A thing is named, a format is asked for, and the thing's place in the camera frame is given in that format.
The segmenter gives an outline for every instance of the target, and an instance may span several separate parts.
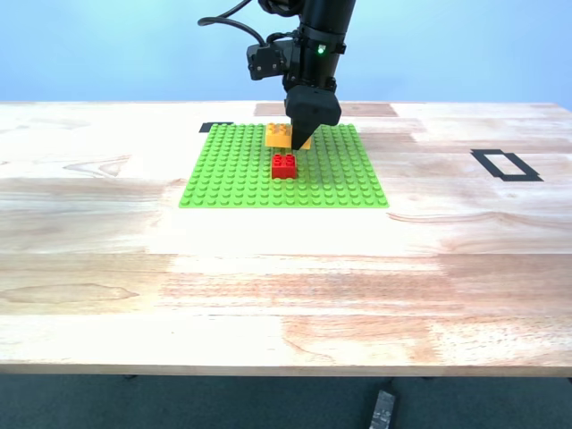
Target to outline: red lego brick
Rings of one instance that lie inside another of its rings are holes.
[[[296,157],[294,155],[282,156],[276,154],[272,158],[273,179],[296,179]]]

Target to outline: wooden table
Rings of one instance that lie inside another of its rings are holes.
[[[179,209],[280,103],[0,105],[0,371],[572,376],[572,114],[343,112],[389,209]]]

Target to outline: gray floor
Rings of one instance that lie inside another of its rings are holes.
[[[1,429],[367,428],[375,378],[0,375]],[[569,429],[567,379],[400,378],[397,429]]]

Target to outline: yellow lego brick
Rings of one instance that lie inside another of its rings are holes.
[[[269,123],[266,125],[265,144],[268,147],[292,147],[292,126],[289,123]],[[312,147],[312,138],[306,140],[302,149]]]

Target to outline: green lego baseplate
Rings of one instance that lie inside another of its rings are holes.
[[[272,179],[265,125],[213,125],[179,207],[388,207],[353,125],[320,126],[296,152],[297,178]]]

